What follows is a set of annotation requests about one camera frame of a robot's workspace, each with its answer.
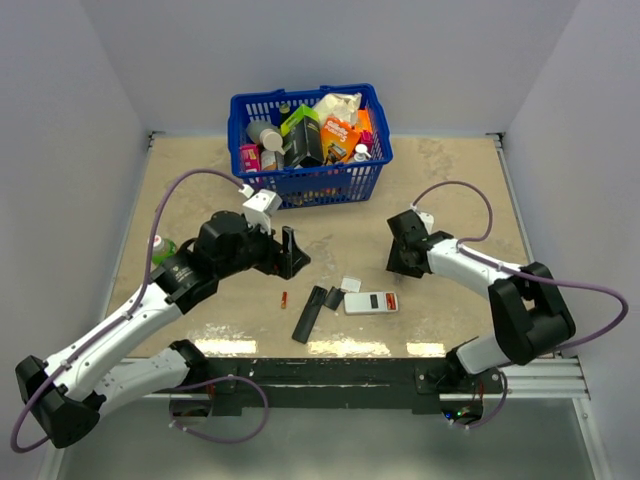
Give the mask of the white red remote control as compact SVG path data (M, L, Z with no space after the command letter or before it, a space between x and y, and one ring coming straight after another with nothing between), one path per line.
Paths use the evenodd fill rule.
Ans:
M399 311L399 302L394 292L346 293L343 299L347 315L389 314Z

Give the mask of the black battery cover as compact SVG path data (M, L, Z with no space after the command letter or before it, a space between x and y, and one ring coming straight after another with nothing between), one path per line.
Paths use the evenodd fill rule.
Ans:
M332 311L336 311L343 301L345 292L336 287L332 287L325 297L324 306Z

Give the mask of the white battery cover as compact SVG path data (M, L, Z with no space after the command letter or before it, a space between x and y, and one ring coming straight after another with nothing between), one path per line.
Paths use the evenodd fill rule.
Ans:
M340 289L346 293L359 293L361 289L361 280L355 277L344 276Z

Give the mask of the black remote control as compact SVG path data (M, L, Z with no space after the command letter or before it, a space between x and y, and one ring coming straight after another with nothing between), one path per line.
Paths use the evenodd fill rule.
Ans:
M324 306L328 291L320 286L314 286L302 310L299 320L292 333L292 339L306 344L315 325L321 308Z

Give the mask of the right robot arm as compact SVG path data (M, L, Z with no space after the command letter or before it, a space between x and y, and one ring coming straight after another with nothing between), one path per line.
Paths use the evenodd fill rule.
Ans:
M469 392L481 374L505 364L526 365L576 333L574 320L549 269L501 265L475 250L464 252L443 231L429 231L432 217L406 210L387 220L393 241L386 270L412 278L437 275L456 282L489 302L493 333L450 350L434 382Z

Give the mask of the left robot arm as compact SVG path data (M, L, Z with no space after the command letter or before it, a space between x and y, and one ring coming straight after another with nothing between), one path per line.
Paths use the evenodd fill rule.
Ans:
M196 237L148 273L135 293L79 340L46 359L29 355L15 367L24 409L56 448L84 438L111 411L154 391L200 390L206 359L189 341L176 341L138 366L120 361L156 331L213 296L221 280L257 270L284 280L310 264L292 228L277 239L270 217L214 213Z

